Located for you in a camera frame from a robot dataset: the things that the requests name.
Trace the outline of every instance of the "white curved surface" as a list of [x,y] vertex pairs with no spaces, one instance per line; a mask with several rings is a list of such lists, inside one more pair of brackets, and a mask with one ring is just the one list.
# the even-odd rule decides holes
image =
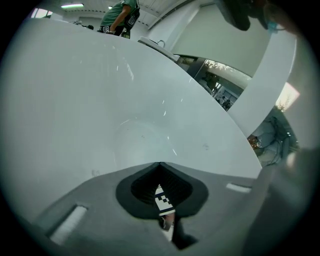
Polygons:
[[144,163],[249,178],[260,172],[229,115],[145,45],[32,19],[2,68],[1,180],[28,220],[96,173]]
[[264,121],[281,95],[294,63],[296,43],[296,36],[285,30],[272,34],[253,78],[228,110],[246,137]]
[[171,52],[167,51],[164,47],[161,47],[159,44],[151,41],[149,38],[146,38],[144,36],[140,36],[138,42],[155,49],[156,51],[162,53],[164,56],[168,57],[170,60],[172,60],[174,62],[178,61],[178,59],[180,58],[179,55],[173,55]]

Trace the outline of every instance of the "people in background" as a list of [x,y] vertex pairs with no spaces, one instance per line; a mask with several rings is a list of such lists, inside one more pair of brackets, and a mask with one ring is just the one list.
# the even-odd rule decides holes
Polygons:
[[228,111],[231,108],[230,99],[227,99],[221,106],[225,109],[225,111]]
[[220,99],[219,99],[219,104],[222,106],[223,103],[225,103],[226,101],[226,97],[225,96],[222,96]]
[[125,18],[130,15],[137,6],[137,0],[122,0],[108,10],[102,18],[101,33],[120,36],[124,30]]

